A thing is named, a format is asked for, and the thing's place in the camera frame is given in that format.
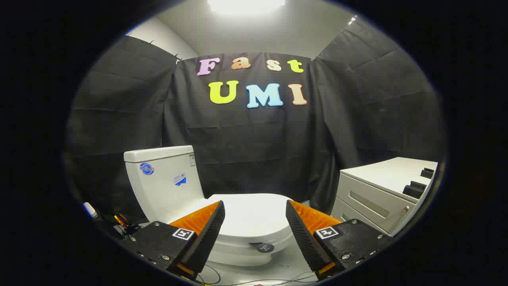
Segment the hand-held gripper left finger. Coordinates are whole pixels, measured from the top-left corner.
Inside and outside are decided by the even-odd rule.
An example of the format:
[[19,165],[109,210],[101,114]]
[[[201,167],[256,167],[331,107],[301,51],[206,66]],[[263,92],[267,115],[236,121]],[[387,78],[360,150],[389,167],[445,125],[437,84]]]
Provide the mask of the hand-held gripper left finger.
[[152,222],[120,241],[129,253],[176,276],[195,280],[225,219],[222,200],[172,223]]

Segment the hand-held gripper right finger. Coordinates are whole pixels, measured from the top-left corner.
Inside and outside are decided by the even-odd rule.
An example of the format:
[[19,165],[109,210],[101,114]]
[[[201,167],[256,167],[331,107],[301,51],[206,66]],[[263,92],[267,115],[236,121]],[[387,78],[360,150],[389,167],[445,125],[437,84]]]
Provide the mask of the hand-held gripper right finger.
[[286,202],[285,217],[317,280],[354,268],[393,241],[359,219],[341,221],[292,200]]

